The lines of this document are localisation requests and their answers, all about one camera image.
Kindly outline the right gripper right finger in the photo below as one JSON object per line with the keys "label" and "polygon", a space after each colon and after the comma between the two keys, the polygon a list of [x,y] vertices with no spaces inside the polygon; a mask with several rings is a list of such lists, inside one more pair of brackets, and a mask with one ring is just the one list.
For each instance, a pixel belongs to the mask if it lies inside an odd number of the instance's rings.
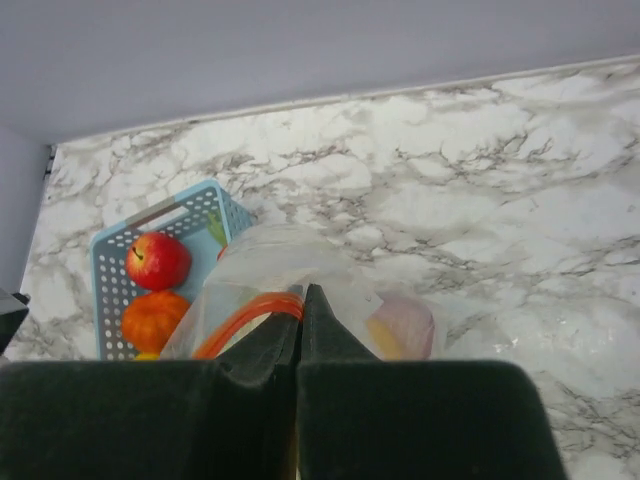
{"label": "right gripper right finger", "polygon": [[306,294],[297,367],[305,479],[563,479],[539,393],[502,361],[384,362]]}

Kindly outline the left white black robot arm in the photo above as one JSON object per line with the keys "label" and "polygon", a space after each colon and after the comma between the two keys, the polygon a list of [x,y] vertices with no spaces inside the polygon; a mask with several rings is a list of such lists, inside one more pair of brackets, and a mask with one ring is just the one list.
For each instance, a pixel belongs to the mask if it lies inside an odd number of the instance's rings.
{"label": "left white black robot arm", "polygon": [[29,313],[31,297],[20,292],[1,290],[0,298],[0,353],[4,352]]}

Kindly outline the yellow toy bell pepper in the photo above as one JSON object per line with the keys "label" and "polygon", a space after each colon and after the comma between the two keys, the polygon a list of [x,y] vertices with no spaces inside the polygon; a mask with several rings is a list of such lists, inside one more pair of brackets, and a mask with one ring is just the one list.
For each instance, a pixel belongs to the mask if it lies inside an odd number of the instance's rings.
{"label": "yellow toy bell pepper", "polygon": [[405,359],[405,349],[389,327],[377,318],[367,321],[369,334],[380,351],[380,358],[385,361]]}

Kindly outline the purple toy onion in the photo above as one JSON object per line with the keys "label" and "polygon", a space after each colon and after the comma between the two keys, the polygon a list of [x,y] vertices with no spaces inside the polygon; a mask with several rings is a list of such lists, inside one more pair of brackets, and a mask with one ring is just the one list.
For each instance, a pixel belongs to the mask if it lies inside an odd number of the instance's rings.
{"label": "purple toy onion", "polygon": [[414,297],[396,292],[379,292],[378,296],[382,304],[367,321],[377,318],[389,327],[405,349],[405,359],[399,361],[429,359],[436,334],[429,308]]}

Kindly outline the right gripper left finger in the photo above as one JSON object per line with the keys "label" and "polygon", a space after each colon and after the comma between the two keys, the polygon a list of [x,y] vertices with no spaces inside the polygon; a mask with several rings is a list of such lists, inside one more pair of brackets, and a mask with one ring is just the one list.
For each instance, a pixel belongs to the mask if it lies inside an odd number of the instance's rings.
{"label": "right gripper left finger", "polygon": [[301,324],[274,314],[214,360],[15,362],[5,479],[292,479]]}

